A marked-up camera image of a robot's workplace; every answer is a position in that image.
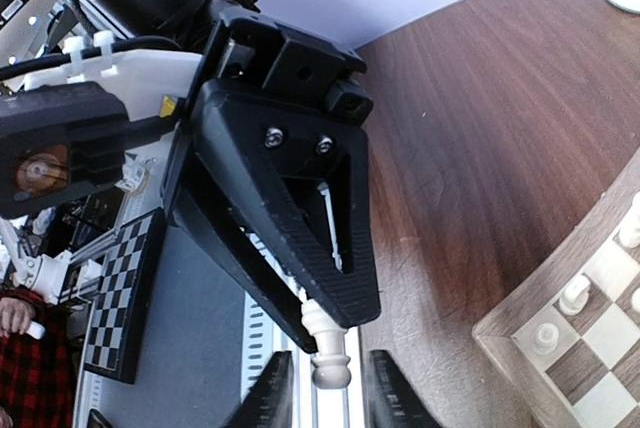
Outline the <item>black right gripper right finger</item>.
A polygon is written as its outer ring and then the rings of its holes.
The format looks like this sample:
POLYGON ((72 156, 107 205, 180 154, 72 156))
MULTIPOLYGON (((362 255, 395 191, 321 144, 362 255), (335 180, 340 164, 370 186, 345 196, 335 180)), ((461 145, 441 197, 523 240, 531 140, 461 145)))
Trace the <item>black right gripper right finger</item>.
POLYGON ((366 427, 442 427, 388 351, 371 350, 365 359, 366 427))

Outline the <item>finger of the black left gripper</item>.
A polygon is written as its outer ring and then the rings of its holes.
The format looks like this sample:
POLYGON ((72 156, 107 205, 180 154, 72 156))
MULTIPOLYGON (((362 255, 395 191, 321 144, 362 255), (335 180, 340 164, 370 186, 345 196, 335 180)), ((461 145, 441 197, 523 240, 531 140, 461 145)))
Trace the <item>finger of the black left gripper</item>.
POLYGON ((301 322, 302 303, 241 230, 215 189, 182 184, 172 215, 189 237, 238 283, 306 353, 317 344, 301 322))
POLYGON ((220 80, 191 122, 201 163, 281 267, 340 326, 375 320, 365 132, 220 80))

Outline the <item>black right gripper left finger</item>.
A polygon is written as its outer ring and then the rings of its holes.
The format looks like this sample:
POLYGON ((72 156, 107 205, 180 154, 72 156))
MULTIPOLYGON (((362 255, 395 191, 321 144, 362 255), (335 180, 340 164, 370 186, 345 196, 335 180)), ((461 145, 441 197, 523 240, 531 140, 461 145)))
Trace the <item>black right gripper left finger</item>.
POLYGON ((287 428, 293 420, 294 368, 290 351, 274 352, 227 428, 287 428))

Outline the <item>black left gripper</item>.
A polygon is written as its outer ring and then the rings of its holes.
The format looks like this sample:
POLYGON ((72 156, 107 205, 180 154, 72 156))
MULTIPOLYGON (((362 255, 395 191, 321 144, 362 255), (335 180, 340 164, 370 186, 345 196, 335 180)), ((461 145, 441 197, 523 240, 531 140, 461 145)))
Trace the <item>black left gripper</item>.
POLYGON ((369 214, 368 142, 373 103, 356 82, 364 61, 334 43, 263 16, 257 0, 96 0, 137 36, 157 35, 201 55, 186 98, 200 113, 202 89, 248 98, 237 138, 276 154, 279 192, 308 206, 326 185, 338 218, 369 214))

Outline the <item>white chess pawn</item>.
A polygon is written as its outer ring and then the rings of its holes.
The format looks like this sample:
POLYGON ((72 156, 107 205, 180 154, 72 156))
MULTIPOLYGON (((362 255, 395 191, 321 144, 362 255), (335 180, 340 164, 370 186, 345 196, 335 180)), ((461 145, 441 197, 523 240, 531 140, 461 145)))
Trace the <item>white chess pawn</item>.
POLYGON ((559 310, 567 316, 579 314, 589 300, 590 288, 590 279, 584 274, 577 275, 562 291, 558 300, 559 310))
POLYGON ((636 289, 632 293, 630 305, 634 313, 640 313, 640 289, 636 289))
POLYGON ((301 323, 317 346, 311 361, 314 385, 324 390, 347 388, 352 379, 351 358, 345 350, 347 329, 339 326, 314 299, 302 304, 301 313, 301 323))

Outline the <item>white chess rook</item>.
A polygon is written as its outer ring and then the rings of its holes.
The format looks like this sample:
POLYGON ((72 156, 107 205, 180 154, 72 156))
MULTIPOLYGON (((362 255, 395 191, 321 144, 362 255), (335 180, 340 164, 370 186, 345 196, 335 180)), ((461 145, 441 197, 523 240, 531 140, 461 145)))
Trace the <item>white chess rook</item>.
POLYGON ((551 322, 541 323, 536 327, 532 335, 533 350, 540 356, 553 353, 560 339, 560 330, 551 322))

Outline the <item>white chess knight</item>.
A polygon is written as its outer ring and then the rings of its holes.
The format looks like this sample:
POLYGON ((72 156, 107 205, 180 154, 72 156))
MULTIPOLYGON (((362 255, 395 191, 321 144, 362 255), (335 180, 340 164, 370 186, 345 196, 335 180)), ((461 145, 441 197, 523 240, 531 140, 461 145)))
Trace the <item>white chess knight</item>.
POLYGON ((626 248, 636 248, 640 244, 640 193, 637 192, 631 202, 631 206, 620 224, 620 244, 626 248))

